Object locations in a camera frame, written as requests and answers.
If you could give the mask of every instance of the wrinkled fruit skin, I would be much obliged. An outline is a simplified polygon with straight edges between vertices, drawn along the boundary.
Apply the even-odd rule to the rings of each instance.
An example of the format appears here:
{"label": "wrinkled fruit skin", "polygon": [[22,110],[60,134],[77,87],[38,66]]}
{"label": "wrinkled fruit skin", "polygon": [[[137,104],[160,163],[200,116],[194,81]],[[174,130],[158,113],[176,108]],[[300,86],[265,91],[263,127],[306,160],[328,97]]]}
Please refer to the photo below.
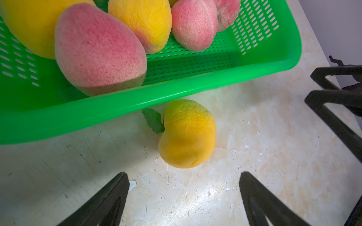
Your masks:
{"label": "wrinkled fruit skin", "polygon": [[58,19],[55,56],[67,80],[88,96],[141,86],[146,53],[122,22],[90,4],[75,4]]}
{"label": "wrinkled fruit skin", "polygon": [[168,0],[109,0],[108,13],[135,33],[146,53],[155,54],[167,44],[172,27]]}
{"label": "wrinkled fruit skin", "polygon": [[240,0],[214,0],[218,11],[218,32],[227,29],[236,20],[240,11]]}
{"label": "wrinkled fruit skin", "polygon": [[159,140],[159,151],[166,163],[176,168],[193,168],[211,156],[216,123],[202,105],[190,100],[172,101],[161,120],[165,131]]}
{"label": "wrinkled fruit skin", "polygon": [[179,0],[171,12],[172,34],[182,46],[191,51],[210,47],[218,28],[213,0]]}
{"label": "wrinkled fruit skin", "polygon": [[60,14],[93,0],[0,0],[0,15],[11,33],[34,54],[55,59],[54,30]]}

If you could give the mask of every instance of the marble countertop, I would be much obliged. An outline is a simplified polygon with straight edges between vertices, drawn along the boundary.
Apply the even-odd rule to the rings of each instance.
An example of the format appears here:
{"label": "marble countertop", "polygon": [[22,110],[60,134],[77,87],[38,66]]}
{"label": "marble countertop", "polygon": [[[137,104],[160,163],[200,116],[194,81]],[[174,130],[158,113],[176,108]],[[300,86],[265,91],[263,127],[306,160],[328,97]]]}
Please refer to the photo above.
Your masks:
{"label": "marble countertop", "polygon": [[[216,120],[208,161],[193,169],[168,166],[157,150],[159,135],[139,111],[1,146],[0,225],[56,225],[122,171],[136,184],[122,226],[248,225],[238,186],[243,171],[311,225],[343,225],[362,194],[362,165],[304,103],[320,89],[310,74],[329,64],[298,0],[287,2],[303,45],[294,69],[186,97]],[[349,111],[328,106],[362,136]]]}

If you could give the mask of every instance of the pink peach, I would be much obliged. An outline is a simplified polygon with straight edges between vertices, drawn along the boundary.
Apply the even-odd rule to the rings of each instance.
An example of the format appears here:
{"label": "pink peach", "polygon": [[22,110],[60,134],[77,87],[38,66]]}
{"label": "pink peach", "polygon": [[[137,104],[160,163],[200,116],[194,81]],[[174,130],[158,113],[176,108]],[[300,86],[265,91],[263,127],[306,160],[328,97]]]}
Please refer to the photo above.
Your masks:
{"label": "pink peach", "polygon": [[59,17],[55,58],[67,80],[95,96],[141,86],[147,57],[135,34],[90,4],[75,4]]}
{"label": "pink peach", "polygon": [[172,34],[186,49],[209,48],[218,27],[213,0],[179,0],[171,9]]}
{"label": "pink peach", "polygon": [[236,20],[240,11],[240,0],[214,0],[218,11],[218,32],[227,29]]}

